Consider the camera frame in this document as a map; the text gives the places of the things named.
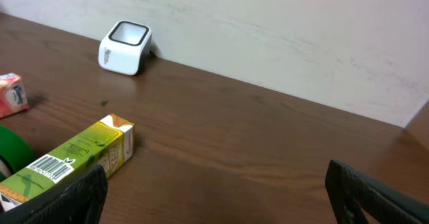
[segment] juice box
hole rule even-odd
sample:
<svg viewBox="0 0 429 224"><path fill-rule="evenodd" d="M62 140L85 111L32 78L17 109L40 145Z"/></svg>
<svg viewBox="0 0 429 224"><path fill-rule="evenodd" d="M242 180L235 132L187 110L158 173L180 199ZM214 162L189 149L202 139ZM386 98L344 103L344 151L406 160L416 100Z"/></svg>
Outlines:
<svg viewBox="0 0 429 224"><path fill-rule="evenodd" d="M0 118L27 108L21 77L14 73L0 76Z"/></svg>
<svg viewBox="0 0 429 224"><path fill-rule="evenodd" d="M56 184L103 166L107 178L133 155L134 124L114 114L96 122L0 183L0 203L8 211Z"/></svg>

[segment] green tape roll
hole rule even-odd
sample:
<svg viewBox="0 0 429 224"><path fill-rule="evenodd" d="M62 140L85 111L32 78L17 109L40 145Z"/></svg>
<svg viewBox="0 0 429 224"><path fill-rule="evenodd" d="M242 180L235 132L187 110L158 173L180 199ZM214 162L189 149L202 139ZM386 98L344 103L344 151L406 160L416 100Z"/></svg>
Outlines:
<svg viewBox="0 0 429 224"><path fill-rule="evenodd" d="M32 149L4 126L0 126L0 157L12 174L36 159Z"/></svg>

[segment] wood grain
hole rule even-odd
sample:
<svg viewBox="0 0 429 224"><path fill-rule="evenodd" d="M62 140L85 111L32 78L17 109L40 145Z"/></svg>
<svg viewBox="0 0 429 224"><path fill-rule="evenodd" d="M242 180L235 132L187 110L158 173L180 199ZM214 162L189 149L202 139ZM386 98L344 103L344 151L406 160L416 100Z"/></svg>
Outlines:
<svg viewBox="0 0 429 224"><path fill-rule="evenodd" d="M159 58L115 74L98 46L0 14L0 72L32 106L1 125L41 155L109 113L136 124L101 223L334 223L331 159L429 203L429 154L399 127Z"/></svg>
<svg viewBox="0 0 429 224"><path fill-rule="evenodd" d="M429 150L429 101L410 121L406 130Z"/></svg>

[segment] small white box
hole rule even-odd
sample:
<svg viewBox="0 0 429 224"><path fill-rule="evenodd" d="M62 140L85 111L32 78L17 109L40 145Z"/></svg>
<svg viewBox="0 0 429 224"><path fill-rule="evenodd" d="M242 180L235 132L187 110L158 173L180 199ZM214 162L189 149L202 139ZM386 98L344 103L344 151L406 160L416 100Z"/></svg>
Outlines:
<svg viewBox="0 0 429 224"><path fill-rule="evenodd" d="M134 75L149 54L152 31L146 25L119 21L104 37L99 48L99 64L107 70Z"/></svg>

